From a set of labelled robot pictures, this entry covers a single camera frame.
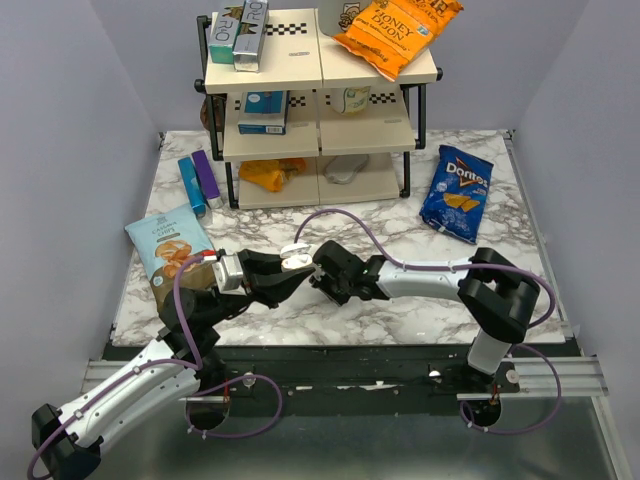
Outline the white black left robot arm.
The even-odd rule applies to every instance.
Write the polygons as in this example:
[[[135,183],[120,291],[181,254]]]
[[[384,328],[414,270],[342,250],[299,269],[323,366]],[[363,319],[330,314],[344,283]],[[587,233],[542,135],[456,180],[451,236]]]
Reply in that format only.
[[[79,398],[60,407],[45,404],[33,413],[36,452],[28,478],[35,478],[41,463],[48,479],[85,479],[108,447],[163,406],[262,380],[255,373],[229,376],[215,350],[214,327],[254,303],[276,308],[287,300],[316,270],[308,245],[292,244],[278,254],[205,250],[178,271],[197,264],[212,268],[213,287],[183,288],[176,278],[161,311],[163,330],[133,360]]]

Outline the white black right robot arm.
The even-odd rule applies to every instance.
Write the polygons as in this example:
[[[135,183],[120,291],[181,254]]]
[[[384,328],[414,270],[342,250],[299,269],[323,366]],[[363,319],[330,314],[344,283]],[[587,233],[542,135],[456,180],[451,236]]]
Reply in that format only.
[[[395,264],[383,255],[366,261],[335,241],[323,244],[313,261],[319,273],[312,286],[338,305],[363,301],[425,297],[461,302],[479,325],[479,332],[460,367],[460,379],[480,392],[496,380],[510,348],[526,336],[540,286],[491,248],[450,262]]]

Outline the white earbud charging case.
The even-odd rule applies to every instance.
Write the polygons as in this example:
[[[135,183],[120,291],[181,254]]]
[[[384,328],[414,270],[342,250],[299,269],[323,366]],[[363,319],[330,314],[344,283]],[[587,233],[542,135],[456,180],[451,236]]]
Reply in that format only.
[[[313,258],[310,254],[311,246],[306,243],[294,243],[280,250],[281,269],[293,271],[312,265]]]

